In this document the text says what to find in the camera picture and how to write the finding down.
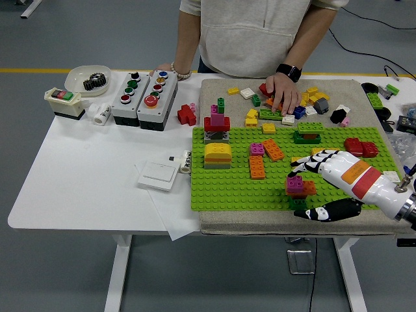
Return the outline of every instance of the gray floor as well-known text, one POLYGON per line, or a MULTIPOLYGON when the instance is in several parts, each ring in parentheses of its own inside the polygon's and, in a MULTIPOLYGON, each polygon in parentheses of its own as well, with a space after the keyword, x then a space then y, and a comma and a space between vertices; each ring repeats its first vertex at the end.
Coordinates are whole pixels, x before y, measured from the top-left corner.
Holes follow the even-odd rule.
MULTIPOLYGON (((0 0, 0 69, 150 70, 170 62, 179 0, 50 1, 29 19, 0 0)), ((415 27, 416 1, 356 1, 359 15, 415 27)), ((340 11, 332 28, 347 48, 389 58, 416 73, 415 31, 399 31, 340 11)), ((343 51, 327 34, 306 72, 383 73, 388 62, 343 51)), ((404 73, 397 67, 397 73, 404 73)), ((0 72, 0 311, 103 311, 115 242, 106 235, 15 232, 8 214, 54 118, 43 100, 66 74, 0 72)), ((307 311, 311 276, 288 271, 277 237, 135 237, 122 311, 307 311)), ((308 248, 314 250, 312 240, 308 248)), ((413 311, 416 251, 392 238, 352 247, 368 311, 413 311)), ((318 239, 312 311, 349 311, 333 244, 318 239)))

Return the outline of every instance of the robotic hand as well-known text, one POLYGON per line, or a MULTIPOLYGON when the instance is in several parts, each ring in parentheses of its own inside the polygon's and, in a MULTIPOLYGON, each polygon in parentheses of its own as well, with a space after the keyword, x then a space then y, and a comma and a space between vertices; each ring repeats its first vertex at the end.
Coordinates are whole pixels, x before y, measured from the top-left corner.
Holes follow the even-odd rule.
POLYGON ((347 151, 325 149, 292 162, 291 166, 295 168, 288 177, 294 177, 300 172, 315 172, 353 197, 308 211, 295 211, 295 216, 323 222, 336 221, 358 215, 361 205, 366 203, 377 205, 390 219, 407 220, 416 231, 416 193, 407 188, 416 172, 416 165, 400 185, 395 185, 377 169, 347 151))

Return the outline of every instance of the gray hoodie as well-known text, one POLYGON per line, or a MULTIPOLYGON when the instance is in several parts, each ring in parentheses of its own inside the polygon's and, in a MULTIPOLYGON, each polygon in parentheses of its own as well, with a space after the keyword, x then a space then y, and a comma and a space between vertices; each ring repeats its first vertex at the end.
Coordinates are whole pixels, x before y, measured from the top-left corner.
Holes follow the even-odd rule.
POLYGON ((310 4, 337 10, 348 0, 182 0, 180 10, 201 16, 205 65, 235 77, 274 75, 293 45, 310 4))

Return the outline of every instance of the green baseplate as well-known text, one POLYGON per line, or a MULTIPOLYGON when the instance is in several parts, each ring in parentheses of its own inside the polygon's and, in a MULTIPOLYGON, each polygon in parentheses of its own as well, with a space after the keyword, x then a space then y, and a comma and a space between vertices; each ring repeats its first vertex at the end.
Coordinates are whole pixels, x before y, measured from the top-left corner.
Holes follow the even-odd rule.
MULTIPOLYGON (((293 133, 296 128, 276 128, 275 135, 262 134, 261 128, 231 128, 231 169, 206 170, 203 168, 204 143, 203 128, 195 127, 192 134, 192 177, 191 208, 194 211, 287 211, 289 197, 285 194, 284 182, 293 169, 291 157, 311 155, 312 148, 339 148, 345 150, 346 138, 359 138, 362 142, 374 142, 379 150, 375 158, 363 159, 379 171, 399 173, 389 150, 378 133, 377 128, 326 128, 321 134, 320 144, 295 144, 293 133), (285 158, 272 162, 267 155, 263 157, 266 178, 252 180, 248 165, 249 146, 273 138, 285 158)), ((349 197, 342 190, 328 184, 323 178, 311 172, 301 174, 303 180, 313 180, 317 195, 308 196, 307 208, 321 207, 325 203, 349 197)), ((363 209, 377 209, 375 205, 363 205, 363 209)))

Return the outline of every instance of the purple lego brick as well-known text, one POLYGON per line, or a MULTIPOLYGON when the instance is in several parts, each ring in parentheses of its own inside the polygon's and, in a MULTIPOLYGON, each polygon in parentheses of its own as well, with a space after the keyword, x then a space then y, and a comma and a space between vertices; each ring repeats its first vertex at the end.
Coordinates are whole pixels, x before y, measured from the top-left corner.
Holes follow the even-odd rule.
POLYGON ((218 106, 217 105, 211 105, 211 114, 218 113, 218 106))
POLYGON ((213 125, 213 126, 224 125, 224 118, 225 118, 224 114, 219 114, 217 112, 212 112, 211 113, 211 125, 213 125))
POLYGON ((341 122, 341 127, 345 128, 348 126, 351 122, 351 119, 349 117, 345 117, 344 120, 341 122))
POLYGON ((286 179, 286 192, 302 193, 304 191, 304 181, 300 175, 288 177, 286 179))
POLYGON ((265 148, 262 143, 250 144, 250 156, 263 156, 265 154, 265 148))

